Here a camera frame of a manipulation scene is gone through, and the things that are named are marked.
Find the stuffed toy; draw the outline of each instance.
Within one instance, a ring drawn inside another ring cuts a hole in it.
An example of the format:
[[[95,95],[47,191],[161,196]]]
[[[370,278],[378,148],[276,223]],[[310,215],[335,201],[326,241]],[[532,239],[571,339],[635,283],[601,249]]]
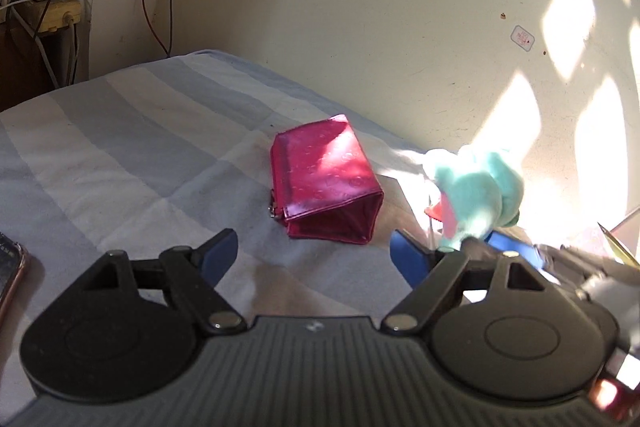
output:
[[[433,149],[422,167],[440,190],[440,202],[425,210],[442,222],[439,248],[459,250],[466,237],[484,240],[495,227],[518,222],[524,180],[507,151]]]

